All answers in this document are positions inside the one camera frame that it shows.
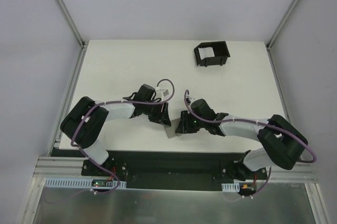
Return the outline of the grey leather card holder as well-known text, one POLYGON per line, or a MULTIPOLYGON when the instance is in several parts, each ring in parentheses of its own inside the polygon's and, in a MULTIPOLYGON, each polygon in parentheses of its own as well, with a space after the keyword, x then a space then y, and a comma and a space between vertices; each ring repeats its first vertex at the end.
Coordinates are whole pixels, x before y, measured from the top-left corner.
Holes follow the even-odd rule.
POLYGON ((171 124, 171 126, 164 126, 166 135, 169 139, 174 138, 174 137, 180 137, 182 134, 177 133, 176 130, 178 128, 178 124, 171 124))

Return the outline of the black plastic card box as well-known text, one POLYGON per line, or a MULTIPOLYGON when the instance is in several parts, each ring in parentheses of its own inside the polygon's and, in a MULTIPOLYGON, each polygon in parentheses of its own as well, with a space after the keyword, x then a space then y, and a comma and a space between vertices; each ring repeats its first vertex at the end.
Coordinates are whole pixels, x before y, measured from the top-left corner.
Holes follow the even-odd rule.
POLYGON ((230 58, 226 41, 203 42, 194 48, 196 64, 198 66, 224 65, 230 58))

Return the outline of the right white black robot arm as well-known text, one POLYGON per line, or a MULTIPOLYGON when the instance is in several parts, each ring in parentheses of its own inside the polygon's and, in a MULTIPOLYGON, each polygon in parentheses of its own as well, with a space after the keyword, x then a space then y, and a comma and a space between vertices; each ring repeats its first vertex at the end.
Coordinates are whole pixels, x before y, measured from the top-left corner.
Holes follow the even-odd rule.
POLYGON ((181 112, 174 135, 194 134, 205 129, 212 135, 237 136, 260 142, 262 148, 246 151, 239 161, 226 168, 227 175, 245 181, 267 166, 291 170, 299 161, 308 141, 285 118, 252 120, 227 113, 211 113, 206 120, 187 110, 181 112))

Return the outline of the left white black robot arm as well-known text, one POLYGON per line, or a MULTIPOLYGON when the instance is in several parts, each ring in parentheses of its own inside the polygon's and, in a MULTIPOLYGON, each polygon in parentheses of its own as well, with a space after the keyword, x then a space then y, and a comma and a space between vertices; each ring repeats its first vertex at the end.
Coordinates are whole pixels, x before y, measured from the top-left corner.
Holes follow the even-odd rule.
POLYGON ((82 97, 61 123, 60 129, 70 140, 71 145, 84 152, 94 161, 93 170, 99 176, 106 176, 111 171, 109 154, 98 140, 105 122, 116 119, 131 119, 146 115, 150 122, 171 126, 168 103, 133 100, 126 97, 117 101, 97 103, 93 99, 82 97))

